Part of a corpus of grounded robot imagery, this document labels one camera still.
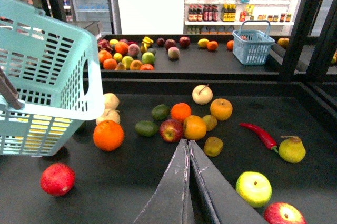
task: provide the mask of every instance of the tangerine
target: tangerine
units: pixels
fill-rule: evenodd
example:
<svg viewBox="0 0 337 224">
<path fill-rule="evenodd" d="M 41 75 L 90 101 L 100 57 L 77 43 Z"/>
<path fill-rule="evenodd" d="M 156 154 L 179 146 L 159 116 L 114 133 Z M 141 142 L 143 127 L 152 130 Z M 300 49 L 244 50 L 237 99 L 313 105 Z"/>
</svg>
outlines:
<svg viewBox="0 0 337 224">
<path fill-rule="evenodd" d="M 119 41 L 115 45 L 115 51 L 125 56 L 128 52 L 128 44 L 126 42 Z"/>
<path fill-rule="evenodd" d="M 103 62 L 103 69 L 114 70 L 117 66 L 117 61 L 113 58 L 108 58 Z"/>
<path fill-rule="evenodd" d="M 207 133 L 207 125 L 205 121 L 197 116 L 190 115 L 184 120 L 184 136 L 188 140 L 198 141 Z"/>
<path fill-rule="evenodd" d="M 233 50 L 234 47 L 234 40 L 230 40 L 227 42 L 227 49 L 228 50 Z"/>
<path fill-rule="evenodd" d="M 100 61 L 100 63 L 104 63 L 105 60 L 112 58 L 112 55 L 110 52 L 108 52 L 107 50 L 100 50 L 100 52 L 98 52 L 98 60 Z"/>
<path fill-rule="evenodd" d="M 192 114 L 191 107 L 186 103 L 177 103 L 171 108 L 171 118 L 184 123 L 186 117 Z"/>
<path fill-rule="evenodd" d="M 207 44 L 207 49 L 211 52 L 216 51 L 216 49 L 219 47 L 219 44 L 216 41 L 210 41 Z"/>
<path fill-rule="evenodd" d="M 113 120 L 104 120 L 94 129 L 94 144 L 103 151 L 113 151 L 124 141 L 124 130 Z"/>
</svg>

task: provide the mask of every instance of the lemon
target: lemon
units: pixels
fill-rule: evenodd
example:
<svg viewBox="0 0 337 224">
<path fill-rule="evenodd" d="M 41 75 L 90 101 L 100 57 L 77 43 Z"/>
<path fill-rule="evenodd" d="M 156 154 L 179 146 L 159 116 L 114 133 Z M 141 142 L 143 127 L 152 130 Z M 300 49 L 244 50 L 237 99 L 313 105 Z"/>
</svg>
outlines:
<svg viewBox="0 0 337 224">
<path fill-rule="evenodd" d="M 109 44 L 110 44 L 110 45 L 113 45 L 113 44 L 116 44 L 116 43 L 118 43 L 118 40 L 117 40 L 117 39 L 111 39 L 111 40 L 109 41 Z"/>
<path fill-rule="evenodd" d="M 207 44 L 209 43 L 210 41 L 206 38 L 202 38 L 198 41 L 198 46 L 200 48 L 207 48 Z"/>
</svg>

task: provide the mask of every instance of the yellow-green apple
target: yellow-green apple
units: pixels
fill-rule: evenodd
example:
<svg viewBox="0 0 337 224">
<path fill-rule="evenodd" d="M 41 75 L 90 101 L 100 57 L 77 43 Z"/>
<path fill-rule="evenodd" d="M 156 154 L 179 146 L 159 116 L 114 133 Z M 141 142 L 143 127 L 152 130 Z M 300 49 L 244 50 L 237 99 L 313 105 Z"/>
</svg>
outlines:
<svg viewBox="0 0 337 224">
<path fill-rule="evenodd" d="M 235 190 L 253 208 L 263 207 L 272 197 L 269 180 L 256 171 L 243 172 L 236 181 Z"/>
<path fill-rule="evenodd" d="M 208 85 L 198 85 L 192 91 L 192 98 L 195 103 L 205 105 L 213 98 L 213 92 Z"/>
<path fill-rule="evenodd" d="M 161 123 L 159 134 L 165 142 L 178 142 L 184 136 L 184 128 L 176 119 L 168 119 Z"/>
<path fill-rule="evenodd" d="M 229 100 L 219 98 L 212 101 L 210 111 L 217 120 L 227 120 L 232 115 L 233 106 Z"/>
<path fill-rule="evenodd" d="M 188 48 L 189 45 L 191 44 L 191 40 L 187 36 L 182 36 L 179 39 L 179 44 L 180 44 L 180 47 L 182 48 Z"/>
<path fill-rule="evenodd" d="M 96 119 L 96 125 L 101 123 L 104 120 L 113 120 L 114 122 L 120 124 L 121 123 L 121 118 L 117 110 L 115 109 L 105 109 L 103 114 L 99 116 L 99 118 Z"/>
<path fill-rule="evenodd" d="M 106 93 L 104 96 L 104 105 L 105 109 L 116 109 L 118 105 L 120 104 L 120 100 L 118 97 L 113 93 Z"/>
<path fill-rule="evenodd" d="M 301 212 L 285 202 L 270 204 L 263 217 L 269 224 L 306 224 Z"/>
</svg>

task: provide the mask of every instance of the green apple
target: green apple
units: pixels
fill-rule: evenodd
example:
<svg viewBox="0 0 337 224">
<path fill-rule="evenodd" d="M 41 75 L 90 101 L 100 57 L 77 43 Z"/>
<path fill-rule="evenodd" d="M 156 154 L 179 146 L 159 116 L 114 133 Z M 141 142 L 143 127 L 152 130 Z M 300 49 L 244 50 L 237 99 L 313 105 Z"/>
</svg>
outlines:
<svg viewBox="0 0 337 224">
<path fill-rule="evenodd" d="M 266 205 L 272 197 L 269 180 L 256 171 L 245 171 L 236 182 L 236 192 L 253 208 Z"/>
<path fill-rule="evenodd" d="M 154 54 L 152 52 L 145 52 L 142 55 L 142 63 L 143 64 L 150 64 L 153 65 L 156 58 L 154 57 Z"/>
<path fill-rule="evenodd" d="M 130 65 L 133 61 L 131 56 L 124 56 L 122 59 L 122 64 L 125 66 L 125 69 L 130 70 Z"/>
</svg>

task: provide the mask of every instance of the red chili pepper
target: red chili pepper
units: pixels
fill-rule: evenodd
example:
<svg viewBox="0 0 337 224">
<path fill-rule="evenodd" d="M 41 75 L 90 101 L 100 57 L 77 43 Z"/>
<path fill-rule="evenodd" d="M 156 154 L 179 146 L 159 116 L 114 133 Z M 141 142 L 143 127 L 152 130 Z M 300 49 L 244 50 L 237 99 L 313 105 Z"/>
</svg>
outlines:
<svg viewBox="0 0 337 224">
<path fill-rule="evenodd" d="M 274 150 L 276 153 L 278 153 L 276 141 L 265 130 L 258 127 L 257 125 L 249 123 L 240 123 L 239 125 L 241 127 L 248 128 L 251 131 L 255 132 L 258 135 L 258 137 L 262 140 L 264 145 L 267 147 L 267 149 Z"/>
</svg>

